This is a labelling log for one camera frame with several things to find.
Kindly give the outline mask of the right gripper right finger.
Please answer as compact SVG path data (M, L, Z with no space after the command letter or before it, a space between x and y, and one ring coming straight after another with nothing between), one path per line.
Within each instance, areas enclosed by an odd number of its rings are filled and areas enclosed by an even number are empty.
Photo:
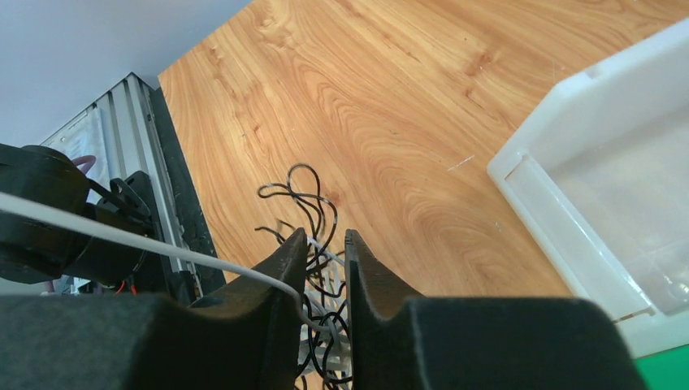
M425 297L345 235L357 389L643 389L612 321L591 301Z

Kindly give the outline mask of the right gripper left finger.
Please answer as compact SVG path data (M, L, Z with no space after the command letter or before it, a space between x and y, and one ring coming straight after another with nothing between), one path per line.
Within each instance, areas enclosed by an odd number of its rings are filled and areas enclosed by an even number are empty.
M139 293L1 299L4 389L290 389L301 320L240 276L182 306Z

